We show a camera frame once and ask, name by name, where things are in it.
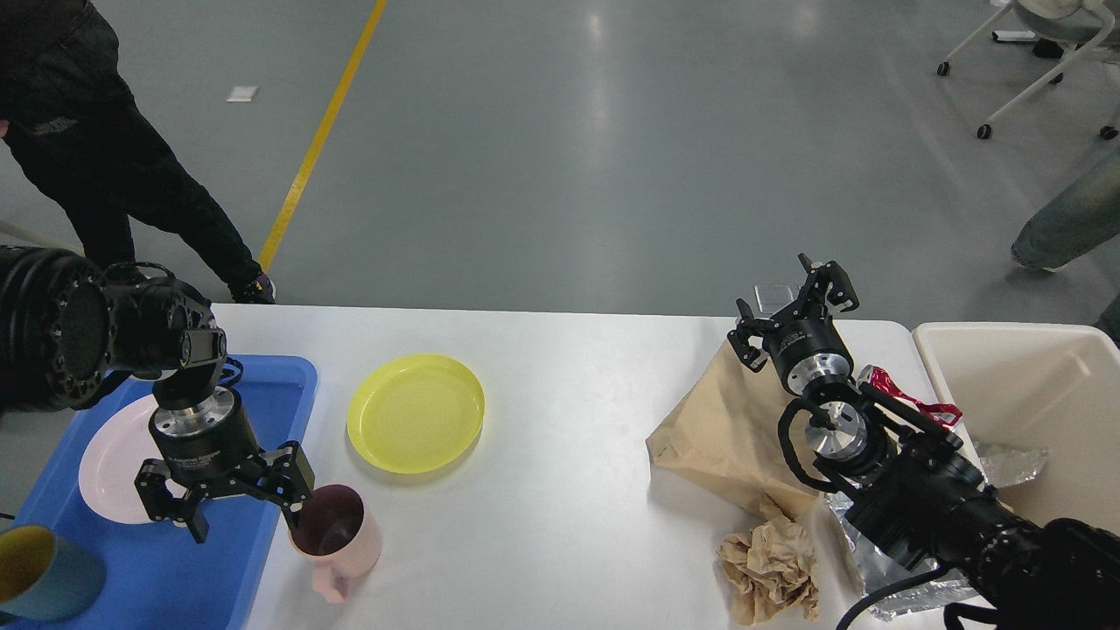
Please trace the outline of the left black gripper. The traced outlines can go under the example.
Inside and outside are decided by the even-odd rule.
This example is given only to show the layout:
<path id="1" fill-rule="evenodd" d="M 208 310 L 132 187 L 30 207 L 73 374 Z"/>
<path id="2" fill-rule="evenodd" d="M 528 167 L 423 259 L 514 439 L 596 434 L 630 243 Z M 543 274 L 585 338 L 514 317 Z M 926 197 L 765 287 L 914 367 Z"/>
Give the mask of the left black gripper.
<path id="1" fill-rule="evenodd" d="M 299 529 L 315 487 L 311 463 L 298 441 L 261 450 L 236 390 L 217 387 L 188 409 L 157 408 L 148 430 L 160 458 L 144 458 L 136 491 L 153 522 L 185 528 L 200 545 L 209 531 L 200 502 L 251 494 L 280 507 L 288 530 Z M 185 490 L 181 497 L 168 481 Z"/>

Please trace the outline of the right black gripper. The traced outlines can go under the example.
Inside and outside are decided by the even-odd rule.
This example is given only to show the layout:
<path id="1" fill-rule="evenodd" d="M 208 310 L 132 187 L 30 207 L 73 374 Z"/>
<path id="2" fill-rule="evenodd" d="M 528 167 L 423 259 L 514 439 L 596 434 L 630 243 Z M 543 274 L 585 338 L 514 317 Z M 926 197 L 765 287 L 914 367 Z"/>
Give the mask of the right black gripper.
<path id="1" fill-rule="evenodd" d="M 797 254 L 808 272 L 788 319 L 773 331 L 769 318 L 756 318 L 743 298 L 735 304 L 738 319 L 728 332 L 728 342 L 741 364 L 759 374 L 768 358 L 780 376 L 780 385 L 795 397 L 823 397 L 828 389 L 851 383 L 855 362 L 844 340 L 836 328 L 837 312 L 852 312 L 860 306 L 851 277 L 837 262 L 813 262 Z M 766 351 L 752 346 L 752 339 L 765 339 Z"/>

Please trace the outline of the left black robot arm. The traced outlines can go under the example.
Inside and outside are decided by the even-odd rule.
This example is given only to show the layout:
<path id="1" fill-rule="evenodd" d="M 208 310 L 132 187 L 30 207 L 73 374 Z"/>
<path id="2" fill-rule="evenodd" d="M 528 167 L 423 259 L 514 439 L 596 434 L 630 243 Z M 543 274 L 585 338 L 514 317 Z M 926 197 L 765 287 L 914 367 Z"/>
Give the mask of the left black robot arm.
<path id="1" fill-rule="evenodd" d="M 144 515 L 207 539 L 206 499 L 248 495 L 283 511 L 296 532 L 312 499 L 312 467 L 297 441 L 256 443 L 211 300 L 171 272 L 140 282 L 63 248 L 3 245 L 3 409 L 87 410 L 130 376 L 153 383 L 147 423 L 157 458 L 137 469 Z"/>

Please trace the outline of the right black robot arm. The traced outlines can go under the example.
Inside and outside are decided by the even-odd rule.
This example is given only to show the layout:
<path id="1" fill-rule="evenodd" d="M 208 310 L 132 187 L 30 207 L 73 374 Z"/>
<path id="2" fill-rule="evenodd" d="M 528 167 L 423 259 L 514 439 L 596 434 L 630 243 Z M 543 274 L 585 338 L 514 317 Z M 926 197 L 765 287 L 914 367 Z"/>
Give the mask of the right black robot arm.
<path id="1" fill-rule="evenodd" d="M 988 606 L 945 605 L 948 629 L 965 620 L 997 629 L 1116 629 L 1117 536 L 1076 519 L 1037 526 L 1012 515 L 963 439 L 920 404 L 903 404 L 855 360 L 833 312 L 859 299 L 844 268 L 799 254 L 808 279 L 768 318 L 737 299 L 728 332 L 753 372 L 772 363 L 791 395 L 777 423 L 781 455 L 797 480 L 851 501 L 844 520 L 892 560 L 935 569 L 872 591 L 837 622 L 847 629 L 872 603 L 960 571 Z"/>

